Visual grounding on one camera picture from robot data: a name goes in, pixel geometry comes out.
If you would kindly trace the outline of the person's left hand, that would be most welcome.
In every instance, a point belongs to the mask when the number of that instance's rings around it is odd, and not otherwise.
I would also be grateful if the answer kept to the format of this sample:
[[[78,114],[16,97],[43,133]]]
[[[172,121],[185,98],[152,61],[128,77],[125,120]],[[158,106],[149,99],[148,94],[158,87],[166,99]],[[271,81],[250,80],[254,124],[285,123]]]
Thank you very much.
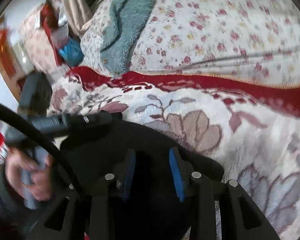
[[[5,161],[5,176],[9,185],[21,197],[25,197],[24,190],[27,190],[35,200],[45,202],[52,197],[51,168],[53,157],[48,155],[45,158],[44,168],[39,168],[38,164],[24,152],[17,148],[10,148]],[[22,172],[30,174],[30,182],[22,181]]]

